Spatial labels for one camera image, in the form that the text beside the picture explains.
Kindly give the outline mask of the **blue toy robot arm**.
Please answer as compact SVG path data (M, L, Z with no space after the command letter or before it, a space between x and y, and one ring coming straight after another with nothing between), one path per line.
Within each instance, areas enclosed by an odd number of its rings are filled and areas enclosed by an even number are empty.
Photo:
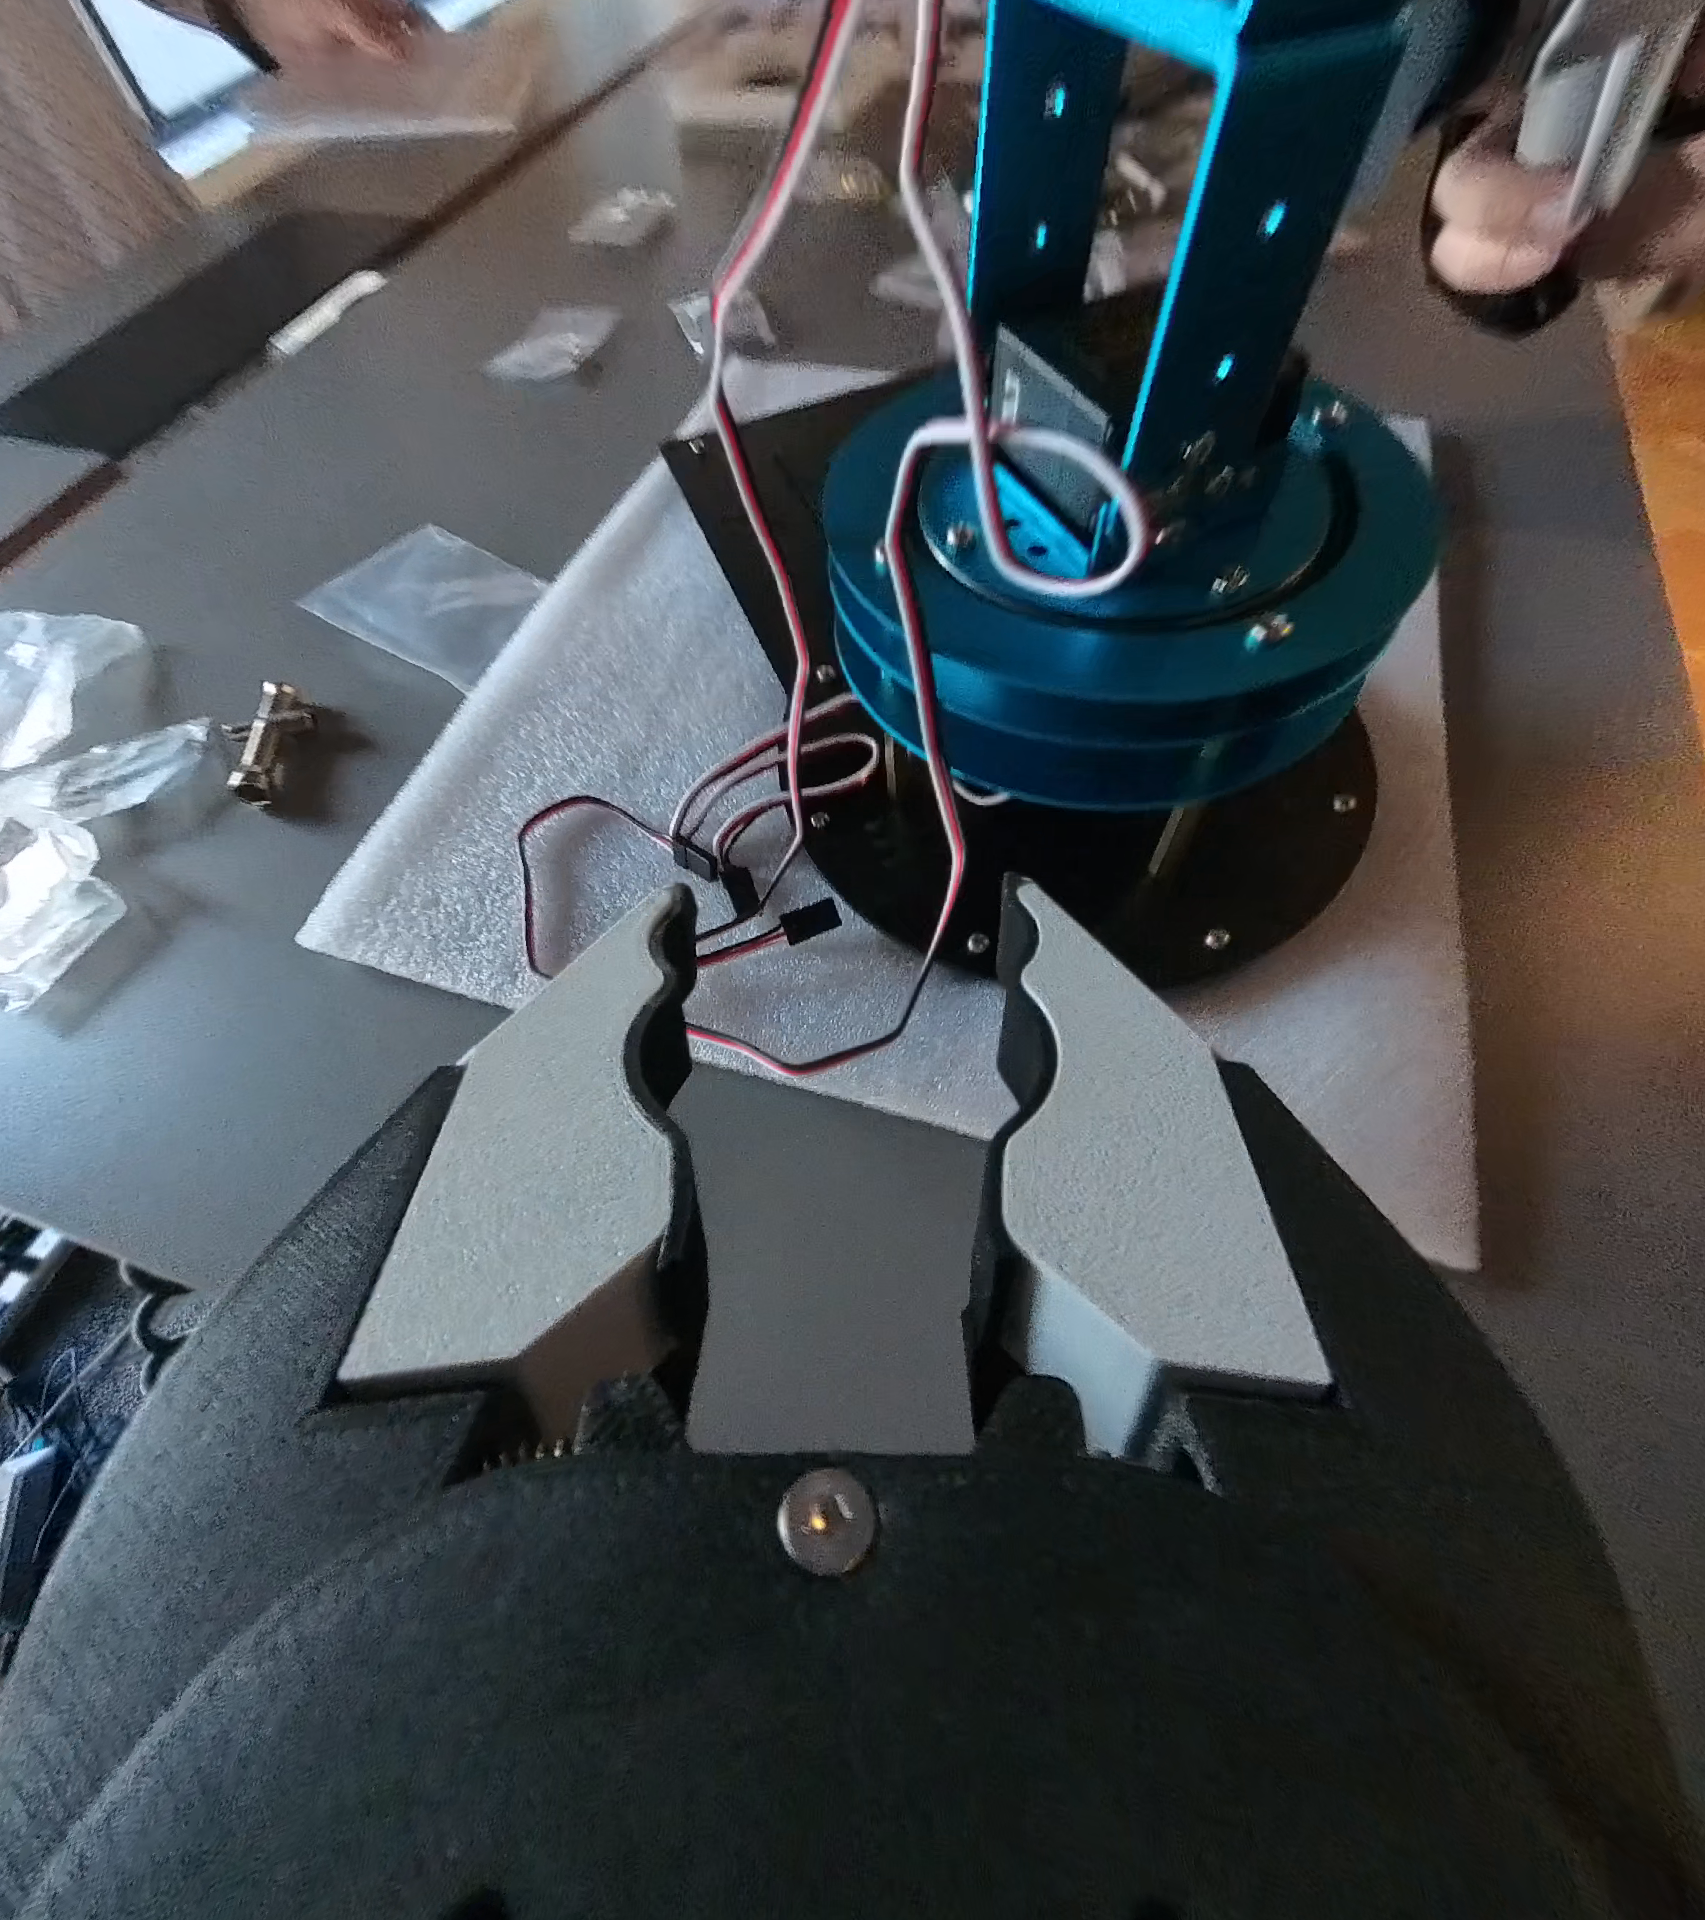
M989 5L952 370L821 495L840 669L974 785L1146 810L1264 781L1350 716L1436 560L1423 460L1296 329L1420 5ZM1164 281L1087 299L1131 50L1211 82Z

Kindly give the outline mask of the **printed instruction manual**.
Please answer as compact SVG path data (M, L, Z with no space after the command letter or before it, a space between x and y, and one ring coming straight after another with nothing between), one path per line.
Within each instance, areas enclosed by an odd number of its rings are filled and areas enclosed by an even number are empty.
M431 5L399 57L332 53L246 82L249 136L279 145L501 138L564 116L640 70L711 5Z

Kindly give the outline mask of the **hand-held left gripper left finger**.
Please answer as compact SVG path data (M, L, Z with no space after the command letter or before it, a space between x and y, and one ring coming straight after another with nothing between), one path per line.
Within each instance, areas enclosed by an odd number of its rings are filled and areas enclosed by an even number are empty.
M601 1383L685 1397L707 1325L691 1149L696 902L631 906L462 1062L337 1368L358 1403L504 1388L578 1414Z

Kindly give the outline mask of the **dark grey desk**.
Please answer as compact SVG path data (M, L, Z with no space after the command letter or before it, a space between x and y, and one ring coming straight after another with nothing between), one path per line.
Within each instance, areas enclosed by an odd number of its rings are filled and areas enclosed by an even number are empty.
M295 612L425 518L550 573L691 400L672 323L559 454L482 377L574 262L572 206L661 178L702 265L744 175L682 171L663 71L464 185L482 145L335 152L264 196L436 213L390 290L229 391L62 524L0 603L135 619L187 716L290 677L362 739L318 811L234 808L151 868L76 1000L0 1013L0 1204L189 1283L245 1268L470 1000L295 931L453 713L449 692ZM1423 283L1420 181L1336 262L1318 364L1439 429L1451 817L1470 984L1482 1251L1464 1301L1561 1443L1624 1578L1705 1833L1705 759L1613 381L1574 308L1491 341Z

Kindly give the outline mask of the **person's right hand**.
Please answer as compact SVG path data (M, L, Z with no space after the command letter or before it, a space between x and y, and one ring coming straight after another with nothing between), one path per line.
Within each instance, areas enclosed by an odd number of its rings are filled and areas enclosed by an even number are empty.
M1439 167L1429 260L1460 294L1511 294L1557 265L1586 278L1705 285L1705 136L1657 149L1610 213L1574 215L1570 185L1477 133Z

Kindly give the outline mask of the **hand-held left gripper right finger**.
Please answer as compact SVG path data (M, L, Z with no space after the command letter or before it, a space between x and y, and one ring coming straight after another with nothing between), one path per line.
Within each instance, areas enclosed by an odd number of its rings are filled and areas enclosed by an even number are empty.
M962 1335L1084 1409L1332 1383L1211 1046L1036 880L1000 913L994 1065Z

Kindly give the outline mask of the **black metal base plate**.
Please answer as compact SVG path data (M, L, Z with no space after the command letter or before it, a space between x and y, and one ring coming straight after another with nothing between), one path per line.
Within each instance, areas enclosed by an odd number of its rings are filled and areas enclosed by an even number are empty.
M925 761L845 694L833 632L829 545L821 505L829 456L908 391L871 388L793 404L742 422L775 541L810 635L810 736L851 733L877 767L845 796L812 799L806 845L850 915L925 950L949 860ZM1211 982L1280 948L1355 875L1376 815L1368 733L1347 716L1292 769L1182 810L1089 811L1026 799L960 803L968 868L938 958L988 977L997 965L1006 872L1038 880L1153 988Z

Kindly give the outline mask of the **metal cross wrench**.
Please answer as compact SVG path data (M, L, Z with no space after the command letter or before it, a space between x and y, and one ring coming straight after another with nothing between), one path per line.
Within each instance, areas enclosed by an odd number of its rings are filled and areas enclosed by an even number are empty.
M234 752L225 793L254 811L314 811L332 733L327 710L297 683L264 680L252 716L222 724Z

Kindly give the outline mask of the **scattered small clear zip bags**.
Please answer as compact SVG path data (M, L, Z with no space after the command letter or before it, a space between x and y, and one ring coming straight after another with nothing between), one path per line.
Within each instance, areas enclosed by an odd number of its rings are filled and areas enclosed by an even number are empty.
M264 680L335 745L306 844L337 856L425 752L453 681L306 612L321 579L432 524L555 573L702 383L667 308L672 237L569 239L572 181L526 173L349 276L0 573L0 1006L54 993L127 913L99 817L232 804L222 724Z

